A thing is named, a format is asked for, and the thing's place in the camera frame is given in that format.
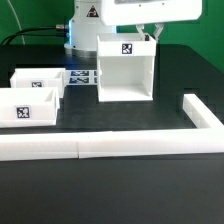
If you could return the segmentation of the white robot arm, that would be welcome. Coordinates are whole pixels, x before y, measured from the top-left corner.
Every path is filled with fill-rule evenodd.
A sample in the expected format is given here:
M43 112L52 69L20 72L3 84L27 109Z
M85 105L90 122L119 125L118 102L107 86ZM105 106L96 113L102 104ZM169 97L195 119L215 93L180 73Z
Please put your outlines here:
M197 20L202 5L202 0L74 0L65 51L95 57L99 33L115 33L117 26Z

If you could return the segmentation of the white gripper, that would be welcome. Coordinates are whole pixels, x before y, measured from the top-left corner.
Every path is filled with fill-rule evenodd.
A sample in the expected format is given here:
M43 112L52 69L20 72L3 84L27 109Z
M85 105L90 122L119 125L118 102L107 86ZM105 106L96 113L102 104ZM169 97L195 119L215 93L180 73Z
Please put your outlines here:
M101 21L105 25L136 25L141 40L148 40L144 24L157 23L156 41L165 22L197 20L202 14L202 0L102 0Z

